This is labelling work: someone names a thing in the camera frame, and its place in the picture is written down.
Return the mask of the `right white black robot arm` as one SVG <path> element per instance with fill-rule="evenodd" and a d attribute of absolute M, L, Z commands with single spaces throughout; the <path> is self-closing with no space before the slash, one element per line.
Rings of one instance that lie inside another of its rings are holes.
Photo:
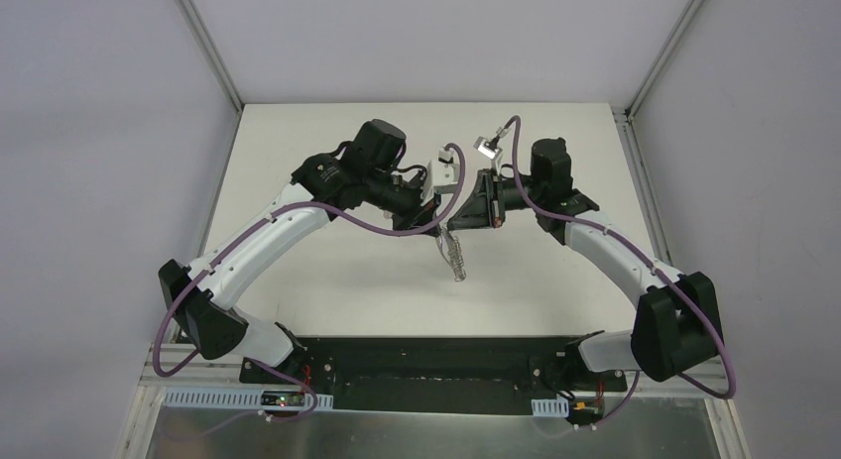
<path fill-rule="evenodd" d="M 477 173 L 466 202 L 447 221 L 450 231 L 499 228 L 508 212 L 541 208 L 539 227 L 587 259 L 635 308 L 631 330 L 585 335 L 565 349 L 564 379 L 585 390 L 603 372 L 641 371 L 663 382 L 714 358 L 723 336 L 713 282 L 658 264 L 633 243 L 617 239 L 599 206 L 574 187 L 564 139 L 531 148 L 528 174 L 519 180 L 494 169 Z"/>

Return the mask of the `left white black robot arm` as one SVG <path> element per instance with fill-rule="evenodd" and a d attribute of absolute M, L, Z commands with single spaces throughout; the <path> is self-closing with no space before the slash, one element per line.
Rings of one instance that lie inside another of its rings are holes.
<path fill-rule="evenodd" d="M 396 126 L 372 119 L 355 137 L 330 152 L 306 158 L 281 191 L 248 224 L 215 249 L 183 264 L 166 261 L 158 270 L 166 315 L 153 345 L 157 375 L 170 377 L 182 364 L 162 364 L 165 333 L 176 323 L 193 351 L 189 360 L 233 354 L 256 360 L 279 384 L 301 374 L 302 346 L 285 326 L 238 307 L 249 286 L 283 254 L 337 218 L 388 237 L 435 236 L 448 207 L 444 193 L 462 186 L 462 151 L 443 146 L 415 176 L 401 162 L 408 147 Z"/>

